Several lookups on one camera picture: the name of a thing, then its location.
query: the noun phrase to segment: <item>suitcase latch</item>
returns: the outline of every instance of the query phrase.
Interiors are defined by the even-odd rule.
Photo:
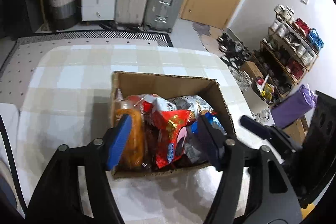
[[[159,3],[165,5],[165,6],[172,6],[173,0],[161,0]]]
[[[155,19],[154,21],[160,22],[160,23],[167,23],[165,17],[157,17],[157,19]]]

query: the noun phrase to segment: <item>black cable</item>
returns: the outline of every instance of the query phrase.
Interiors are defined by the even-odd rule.
[[[16,191],[17,197],[19,198],[21,208],[22,208],[23,212],[26,214],[27,205],[26,205],[25,200],[24,200],[23,195],[22,195],[21,186],[20,186],[20,182],[19,182],[19,177],[17,175],[17,171],[16,171],[16,167],[15,167],[15,161],[14,161],[14,157],[13,157],[13,153],[12,153],[11,144],[9,142],[7,131],[6,131],[5,125],[3,124],[1,114],[0,114],[0,132],[1,132],[3,143],[5,145],[7,158],[8,158],[8,162],[9,162],[9,167],[10,167],[10,172],[12,173],[13,182],[14,182],[14,186],[15,186],[15,191]]]

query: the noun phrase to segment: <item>purple bag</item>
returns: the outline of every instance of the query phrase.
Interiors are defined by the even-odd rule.
[[[317,96],[309,86],[301,85],[293,95],[271,110],[275,125],[281,129],[287,127],[314,108],[316,101]]]

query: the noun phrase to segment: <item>table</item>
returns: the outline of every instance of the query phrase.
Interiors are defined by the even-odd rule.
[[[214,54],[135,45],[61,46],[41,59],[21,109],[16,165],[26,202],[59,145],[87,145],[105,133],[110,75],[116,70],[216,79],[238,138],[252,148],[262,145],[239,125],[240,116],[251,115],[250,109],[228,67]],[[221,172],[210,166],[159,178],[114,180],[110,172],[107,176],[126,223],[203,223]],[[91,215],[83,168],[79,178],[83,209]],[[245,210],[248,182],[244,170],[237,216]]]

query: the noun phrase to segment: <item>open cardboard box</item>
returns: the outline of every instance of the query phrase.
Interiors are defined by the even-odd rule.
[[[138,94],[157,94],[165,99],[184,95],[199,95],[217,112],[216,116],[225,128],[227,134],[229,136],[236,135],[232,117],[223,99],[221,90],[219,89],[219,84],[213,79],[116,71],[112,74],[112,107],[110,114],[110,122],[112,126],[116,107],[114,98],[116,98],[118,88],[121,90],[124,98],[129,95]],[[207,166],[209,166],[209,164],[205,163],[187,168],[158,172],[121,171],[116,167],[113,176],[115,178],[130,178],[168,175],[186,170],[201,169]]]

